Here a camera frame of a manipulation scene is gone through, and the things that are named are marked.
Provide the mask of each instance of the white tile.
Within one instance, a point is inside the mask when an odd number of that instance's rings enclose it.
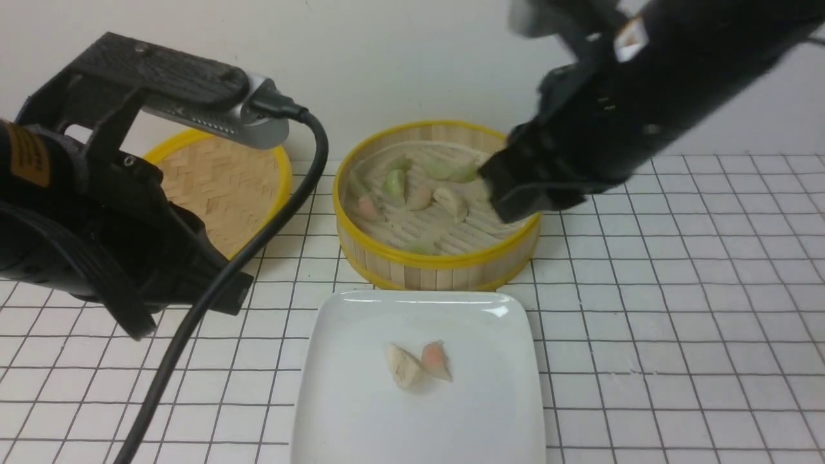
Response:
[[[286,328],[286,313],[284,310],[250,310],[243,325],[242,337],[282,337]]]
[[[337,260],[303,258],[300,260],[300,282],[332,282],[335,280]]]
[[[782,376],[740,376],[747,400],[755,410],[796,409],[794,397]]]
[[[237,462],[238,464],[247,464],[255,462],[255,456],[258,453],[257,445],[242,445],[236,443],[213,443],[209,450],[209,457],[206,459],[206,464],[226,464],[228,462]],[[288,462],[288,461],[263,461],[260,462]]]
[[[561,458],[552,461],[548,458],[548,463],[562,462]],[[567,464],[614,464],[613,454],[605,449],[581,449],[566,447],[564,449],[564,462]]]
[[[567,259],[534,259],[533,272],[538,283],[573,283],[573,267]]]
[[[572,258],[607,259],[607,247],[603,237],[568,237]]]
[[[699,408],[688,376],[646,375],[650,398],[656,409],[695,410]]]
[[[682,350],[691,374],[733,373],[722,343],[684,343]]]
[[[789,376],[788,382],[802,410],[825,410],[825,377]]]
[[[133,339],[111,339],[103,354],[101,367],[140,367],[151,339],[135,342]]]
[[[187,371],[183,376],[183,385],[177,393],[177,402],[206,404],[221,402],[228,374],[226,371]]]
[[[678,343],[636,343],[642,368],[650,374],[685,374],[687,368]]]
[[[650,258],[687,258],[687,250],[682,237],[645,237]]]
[[[644,376],[642,375],[599,374],[599,384],[601,386],[601,397],[607,409],[650,409],[648,390],[645,387]]]
[[[261,438],[266,406],[232,406],[220,408],[214,440],[218,442],[257,443]]]
[[[209,445],[198,443],[163,443],[155,464],[179,464],[180,462],[203,462]]]
[[[639,221],[639,228],[642,235],[679,235],[679,229],[676,226],[676,221],[671,215],[663,214],[639,214],[636,216]]]
[[[577,283],[615,283],[609,260],[574,259],[573,270]]]
[[[709,215],[674,215],[682,235],[716,235],[716,226]]]
[[[593,204],[586,203],[593,212]],[[575,235],[601,235],[601,224],[594,214],[565,214],[562,216],[564,234],[568,237]]]
[[[783,283],[822,283],[816,268],[807,259],[773,261],[776,273]]]
[[[109,443],[66,442],[55,464],[88,464],[103,462],[109,451]]]
[[[0,337],[0,367],[12,364],[12,359],[24,340],[23,337]]]
[[[633,214],[630,198],[626,195],[598,195],[595,196],[596,210],[600,215]]]
[[[35,319],[37,310],[0,307],[0,335],[26,335]]]
[[[670,311],[707,311],[708,302],[700,285],[662,285]]]
[[[303,236],[276,235],[266,246],[264,258],[299,258],[303,246]]]
[[[190,369],[229,369],[238,340],[198,339],[189,359]]]
[[[111,440],[123,415],[125,405],[80,405],[68,433],[71,439]]]
[[[659,313],[628,313],[630,328],[636,341],[676,341],[671,319]]]
[[[799,313],[762,313],[759,320],[771,342],[808,342],[808,331]]]
[[[768,448],[811,448],[811,434],[798,412],[755,412]]]
[[[610,444],[605,415],[601,411],[559,411],[559,431],[566,447],[599,447]]]
[[[166,440],[208,442],[218,415],[217,405],[185,405],[172,408]]]
[[[80,401],[94,373],[92,369],[54,369],[40,393],[40,400]]]
[[[767,343],[728,343],[727,346],[738,374],[780,373]]]
[[[706,213],[708,209],[698,193],[668,193],[667,203],[674,214]]]
[[[781,283],[779,276],[770,261],[748,259],[747,261],[734,259],[733,266],[742,283],[768,284]]]
[[[660,177],[662,174],[687,174],[687,164],[682,156],[660,156],[653,159],[653,168]]]
[[[822,215],[787,215],[786,218],[797,234],[825,234],[825,218]]]
[[[308,337],[312,334],[317,310],[292,310],[286,326],[287,337]]]
[[[792,235],[788,221],[782,215],[747,215],[757,235]]]
[[[539,303],[535,299],[536,291],[539,292],[540,295],[543,291],[542,285],[525,285],[525,284],[508,284],[498,289],[499,293],[503,293],[504,295],[512,296],[515,298],[526,310],[536,310],[539,308]]]
[[[140,405],[126,406],[126,411],[123,413],[123,418],[120,421],[120,427],[117,429],[117,433],[115,433],[116,440],[126,439],[126,435],[129,433],[132,424],[134,424],[135,418],[138,417],[139,409]],[[170,412],[172,412],[172,405],[158,406],[155,410],[154,416],[152,417],[152,423],[149,424],[149,427],[146,429],[146,435],[144,436],[145,441],[159,441],[163,438],[163,430],[166,429]]]
[[[269,400],[274,375],[274,372],[233,371],[229,375],[224,403],[265,405]]]
[[[52,462],[60,442],[17,442],[4,464],[45,464]]]
[[[292,438],[295,424],[294,406],[272,406],[266,415],[263,441],[269,443],[287,443]]]
[[[612,264],[619,284],[656,283],[656,274],[648,259],[622,259]]]
[[[745,210],[739,204],[736,195],[732,193],[703,193],[702,198],[708,206],[708,211],[717,214],[743,213]]]
[[[631,340],[625,313],[585,313],[587,333],[591,340]]]
[[[794,302],[802,311],[821,311],[825,301],[825,286],[790,285],[788,286]]]
[[[252,308],[289,308],[292,299],[291,282],[263,282],[252,290]]]
[[[200,324],[199,338],[231,338],[241,334],[243,312],[238,315],[226,315],[218,311],[209,311]]]
[[[591,351],[599,372],[640,372],[639,360],[629,342],[592,342]]]
[[[338,237],[308,236],[302,258],[338,258]]]
[[[690,261],[658,259],[653,261],[653,268],[656,270],[658,281],[662,284],[697,283],[699,281]]]
[[[615,454],[616,464],[665,464],[666,462],[664,451],[657,449],[617,449]]]
[[[719,340],[719,331],[710,313],[676,313],[671,315],[676,334],[682,342]]]
[[[39,308],[49,299],[51,290],[44,286],[18,282],[12,296],[6,301],[6,306],[29,306]]]
[[[699,402],[706,410],[747,410],[736,376],[693,376]]]
[[[722,241],[731,258],[767,258],[757,237],[722,237]]]
[[[665,311],[662,289],[657,285],[620,285],[628,311]]]
[[[600,218],[604,235],[640,235],[639,224],[633,215],[605,215]]]
[[[281,349],[280,369],[300,369],[304,367],[304,360],[307,356],[307,348],[309,341],[303,339],[284,340],[284,346]]]
[[[275,369],[280,340],[241,339],[235,356],[235,369]]]
[[[652,411],[607,411],[615,447],[661,447]]]
[[[664,195],[636,195],[631,194],[630,202],[637,215],[662,215],[669,214],[670,208]]]
[[[665,447],[709,447],[710,434],[699,411],[656,411]]]
[[[115,320],[102,306],[83,308],[72,329],[72,335],[104,336],[111,335],[115,329]]]
[[[555,404],[558,408],[601,408],[595,374],[553,374]]]
[[[578,310],[578,296],[576,296],[576,287],[570,287],[572,288],[572,291],[569,293],[569,298],[570,300],[576,300],[575,305],[576,310]],[[585,311],[623,311],[625,309],[622,306],[619,288],[614,285],[582,286],[581,297],[581,308]]]
[[[544,344],[551,372],[594,372],[588,342],[547,342]],[[540,363],[545,356],[538,357]]]
[[[332,283],[308,283],[298,282],[295,284],[295,295],[292,297],[291,308],[317,309],[332,294]]]
[[[137,379],[136,370],[98,370],[84,401],[126,402]]]
[[[723,174],[699,174],[693,176],[699,192],[702,193],[730,193],[733,188]]]
[[[765,340],[759,321],[754,314],[718,313],[716,323],[726,342],[761,342]]]
[[[580,312],[542,312],[541,320],[548,340],[587,340]]]
[[[0,401],[35,400],[48,375],[46,369],[8,369],[0,374]]]

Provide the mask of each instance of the power cord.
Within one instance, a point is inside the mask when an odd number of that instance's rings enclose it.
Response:
[[[117,453],[116,464],[130,464],[138,447],[143,442],[146,431],[152,423],[152,417],[158,408],[163,392],[172,377],[177,361],[181,358],[186,342],[195,332],[195,328],[203,319],[206,311],[209,310],[212,302],[220,296],[226,283],[236,273],[241,272],[255,254],[263,249],[278,232],[292,219],[298,209],[309,199],[318,181],[321,179],[323,169],[327,165],[329,155],[329,141],[327,133],[323,129],[321,122],[312,115],[306,108],[296,105],[288,97],[278,92],[267,92],[262,94],[257,101],[252,102],[256,109],[270,114],[279,119],[290,119],[306,125],[315,137],[315,157],[309,167],[306,178],[298,185],[298,189],[286,202],[284,207],[278,211],[266,225],[263,226],[252,240],[241,249],[218,274],[218,276],[207,287],[203,296],[192,306],[186,317],[178,326],[175,336],[169,344],[169,348],[163,354],[163,360],[158,366],[152,384],[149,386],[146,398],[140,406],[140,411],[134,420],[132,429],[126,436],[123,447]]]

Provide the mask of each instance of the white square plate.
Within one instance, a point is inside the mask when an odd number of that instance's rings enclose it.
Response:
[[[385,352],[441,340],[453,382],[400,390]],[[536,464],[545,422],[524,308],[498,293],[354,291],[318,313],[293,464]]]

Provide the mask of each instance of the bamboo steamer lid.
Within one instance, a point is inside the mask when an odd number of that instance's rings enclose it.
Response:
[[[163,171],[169,201],[203,220],[210,242],[227,258],[289,199],[292,172],[281,147],[252,149],[188,130],[145,159]]]
[[[417,157],[453,166],[482,163],[504,147],[503,135],[458,121],[425,121],[381,132],[352,150],[343,161],[332,191],[342,250],[352,267],[374,285],[407,290],[494,290],[512,279],[529,261],[539,237],[540,216],[504,225],[483,195],[482,181],[466,184],[435,181]],[[357,199],[348,186],[358,172],[381,198],[388,166],[399,156],[412,160],[408,190],[419,185],[448,187],[469,204],[466,220],[456,224],[439,206],[406,211],[379,201],[385,220],[368,221],[356,214]],[[405,251],[419,238],[436,240],[433,255]]]

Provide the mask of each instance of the woven bamboo surface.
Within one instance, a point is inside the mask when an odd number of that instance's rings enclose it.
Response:
[[[260,229],[279,191],[271,152],[217,137],[172,152],[158,167],[169,200],[200,217],[212,244],[227,257]]]

